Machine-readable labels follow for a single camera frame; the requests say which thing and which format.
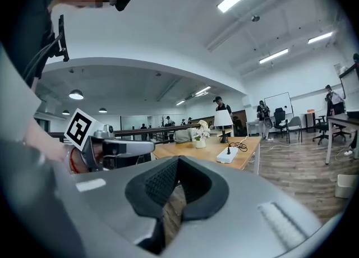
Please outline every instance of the red bracelet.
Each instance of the red bracelet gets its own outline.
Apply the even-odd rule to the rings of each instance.
[[[71,150],[70,163],[71,163],[71,165],[72,165],[73,172],[75,172],[75,173],[77,174],[77,173],[80,173],[80,172],[76,169],[75,164],[73,163],[73,160],[72,160],[72,153],[73,153],[73,151],[74,151],[75,149],[76,149],[76,148],[73,148],[73,149]]]

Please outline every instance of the potted plant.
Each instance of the potted plant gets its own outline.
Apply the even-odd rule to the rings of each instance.
[[[206,139],[209,137],[208,131],[196,130],[194,134],[194,138],[196,140],[196,148],[205,148],[206,147]]]

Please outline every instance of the whiteboard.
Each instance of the whiteboard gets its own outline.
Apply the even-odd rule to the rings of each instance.
[[[265,104],[269,107],[271,116],[274,115],[276,108],[283,108],[283,110],[288,113],[293,113],[291,98],[289,93],[278,94],[270,96],[269,98],[264,99]]]

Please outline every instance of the desk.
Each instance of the desk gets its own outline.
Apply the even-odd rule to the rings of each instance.
[[[320,110],[316,110],[314,112],[301,113],[301,115],[303,115],[305,117],[305,127],[307,129],[307,132],[309,132],[309,133],[316,132],[315,128],[312,128],[311,130],[308,130],[308,118],[307,118],[307,116],[310,115],[310,114],[313,116],[313,126],[314,126],[315,125],[315,113],[320,112],[320,111],[322,111],[322,110],[320,109]]]
[[[234,131],[232,128],[225,128],[224,129],[224,133],[228,134],[230,133],[232,137],[234,137]],[[211,130],[209,132],[209,136],[215,136],[215,137],[219,137],[222,136],[222,130]]]
[[[248,136],[251,136],[251,126],[259,126],[259,120],[246,122],[246,125]]]
[[[240,142],[244,137],[229,137],[229,142]],[[243,143],[246,144],[248,151],[242,152],[238,150],[236,157],[233,159],[231,163],[223,164],[226,167],[232,167],[236,169],[243,170],[247,165],[249,160],[251,159],[253,153],[255,152],[255,160],[254,160],[254,170],[253,172],[258,175],[259,170],[259,155],[260,155],[260,137],[248,137],[246,141]],[[162,144],[156,145],[155,150],[152,154],[157,158],[163,158],[168,156],[192,156],[197,159],[205,159],[211,162],[217,163],[217,155],[220,154],[223,149],[225,149],[227,144],[219,143],[219,139],[217,137],[210,137],[206,139],[206,147],[197,149],[195,142],[185,142],[183,144]]]
[[[332,140],[333,140],[333,123],[336,125],[346,126],[359,130],[359,119],[348,118],[345,113],[337,114],[336,116],[327,117],[329,125],[329,138],[328,138],[328,152],[326,153],[325,164],[329,164],[330,153],[332,152]],[[358,158],[359,153],[359,139],[357,139],[357,147],[355,148],[354,158]]]

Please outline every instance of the gray cushion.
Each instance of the gray cushion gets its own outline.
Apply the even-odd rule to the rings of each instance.
[[[178,144],[192,141],[191,129],[188,128],[187,130],[177,130],[174,133],[174,141]]]

